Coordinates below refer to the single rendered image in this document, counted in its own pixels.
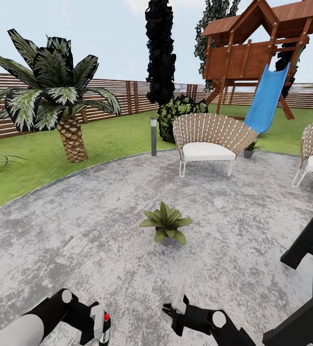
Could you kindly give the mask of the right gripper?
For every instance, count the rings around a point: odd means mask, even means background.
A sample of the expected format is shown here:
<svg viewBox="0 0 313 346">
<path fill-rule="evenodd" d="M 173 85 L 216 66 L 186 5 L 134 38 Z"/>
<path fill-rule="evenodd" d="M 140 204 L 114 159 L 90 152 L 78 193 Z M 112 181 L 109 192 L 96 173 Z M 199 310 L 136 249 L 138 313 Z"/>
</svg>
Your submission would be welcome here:
<svg viewBox="0 0 313 346">
<path fill-rule="evenodd" d="M 198 307 L 189 304 L 190 301 L 188 300 L 186 295 L 184 295 L 183 302 L 185 303 L 185 305 L 187 305 L 185 314 L 178 314 L 177 311 L 173 309 L 173 307 L 171 307 L 172 304 L 163 304 L 163 310 L 173 317 L 171 327 L 179 337 L 182 337 L 184 327 L 195 330 L 194 318 L 196 309 L 199 309 Z"/>
</svg>

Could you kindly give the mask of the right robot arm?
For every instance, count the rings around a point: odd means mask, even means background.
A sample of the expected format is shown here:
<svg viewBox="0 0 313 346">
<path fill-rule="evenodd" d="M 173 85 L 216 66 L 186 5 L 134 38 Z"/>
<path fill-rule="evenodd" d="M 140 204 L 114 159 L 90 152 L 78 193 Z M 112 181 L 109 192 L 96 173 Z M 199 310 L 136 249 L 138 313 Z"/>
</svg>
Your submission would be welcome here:
<svg viewBox="0 0 313 346">
<path fill-rule="evenodd" d="M 172 303 L 163 304 L 163 310 L 173 317 L 171 327 L 176 335 L 182 337 L 183 328 L 187 327 L 209 336 L 213 335 L 217 346 L 257 346 L 243 327 L 238 330 L 228 321 L 222 310 L 202 309 L 190 305 L 185 291 L 186 286 L 180 281 Z"/>
</svg>

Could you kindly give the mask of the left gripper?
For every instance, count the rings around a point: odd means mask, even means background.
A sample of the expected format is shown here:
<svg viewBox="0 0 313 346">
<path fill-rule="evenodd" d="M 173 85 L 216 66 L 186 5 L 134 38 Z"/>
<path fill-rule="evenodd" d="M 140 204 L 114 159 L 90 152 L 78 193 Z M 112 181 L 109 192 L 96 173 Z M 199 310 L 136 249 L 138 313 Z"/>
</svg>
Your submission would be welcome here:
<svg viewBox="0 0 313 346">
<path fill-rule="evenodd" d="M 71 325 L 82 332 L 80 338 L 80 345 L 82 346 L 85 346 L 89 341 L 91 341 L 94 338 L 95 321 L 93 320 L 93 318 L 90 317 L 90 313 L 91 308 L 97 304 L 98 301 L 95 301 L 90 306 L 83 304 L 83 310 L 80 317 L 74 324 Z M 107 328 L 104 328 L 103 332 L 105 332 L 106 330 Z"/>
</svg>

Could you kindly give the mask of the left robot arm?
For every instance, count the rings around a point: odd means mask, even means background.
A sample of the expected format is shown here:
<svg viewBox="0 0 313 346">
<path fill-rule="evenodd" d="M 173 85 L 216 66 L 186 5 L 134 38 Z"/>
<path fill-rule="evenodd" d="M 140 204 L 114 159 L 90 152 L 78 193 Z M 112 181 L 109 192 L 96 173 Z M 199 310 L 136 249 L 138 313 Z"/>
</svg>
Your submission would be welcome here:
<svg viewBox="0 0 313 346">
<path fill-rule="evenodd" d="M 62 288 L 0 330 L 0 346 L 39 346 L 60 321 L 80 330 L 80 345 L 85 346 L 94 337 L 99 340 L 107 330 L 104 315 L 103 303 L 95 301 L 87 306 L 70 289 Z"/>
</svg>

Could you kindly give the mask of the insectifuge atomizer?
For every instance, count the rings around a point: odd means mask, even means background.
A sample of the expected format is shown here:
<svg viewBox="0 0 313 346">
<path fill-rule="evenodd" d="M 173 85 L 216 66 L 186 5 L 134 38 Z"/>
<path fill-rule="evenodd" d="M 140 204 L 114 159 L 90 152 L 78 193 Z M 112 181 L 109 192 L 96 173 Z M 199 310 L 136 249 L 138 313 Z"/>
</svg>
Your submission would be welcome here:
<svg viewBox="0 0 313 346">
<path fill-rule="evenodd" d="M 107 328 L 105 332 L 103 332 L 102 337 L 99 339 L 99 346 L 108 346 L 109 338 L 110 338 L 110 330 L 111 330 L 111 321 L 110 315 L 105 313 L 104 315 L 104 327 Z"/>
</svg>

